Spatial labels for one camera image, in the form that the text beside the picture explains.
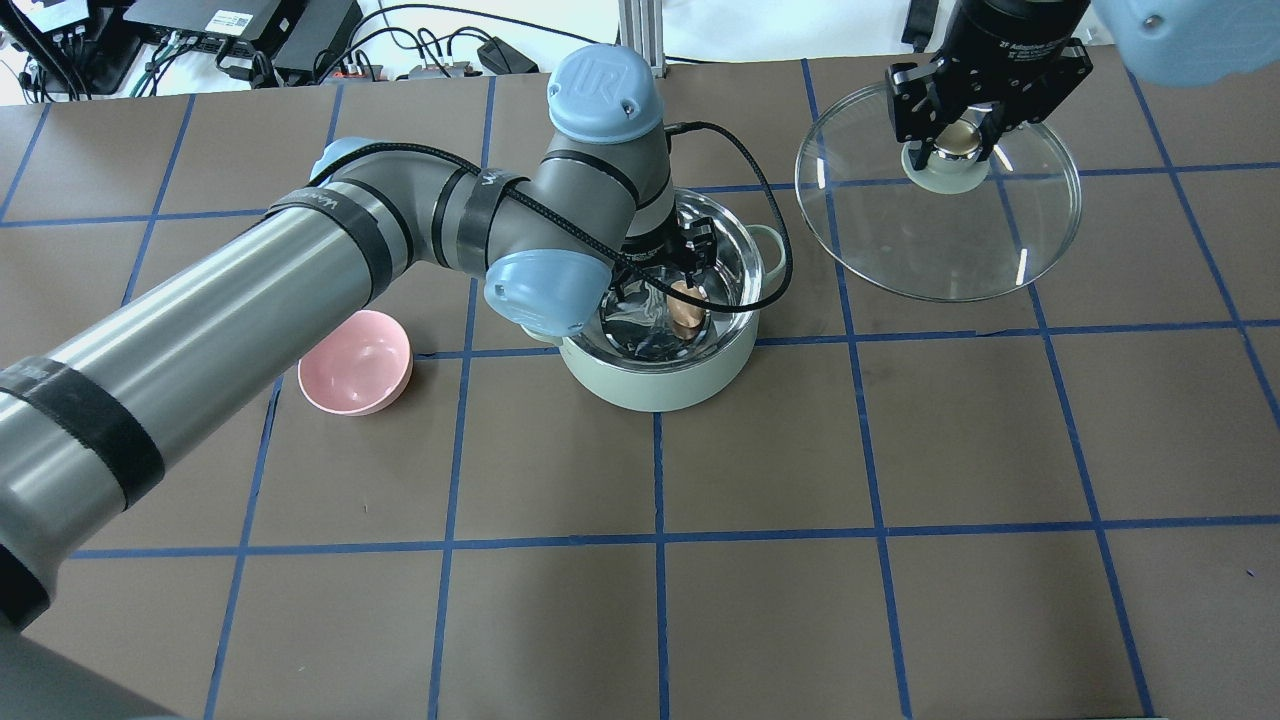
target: sticker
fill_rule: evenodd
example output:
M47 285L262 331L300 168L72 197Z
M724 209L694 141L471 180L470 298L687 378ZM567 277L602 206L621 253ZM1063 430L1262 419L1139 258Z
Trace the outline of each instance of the sticker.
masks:
M232 37L239 37L248 23L253 19L253 15L248 13L233 13L230 10L218 10L214 13L214 19L209 20L205 26L205 32L216 32L218 35L229 35Z

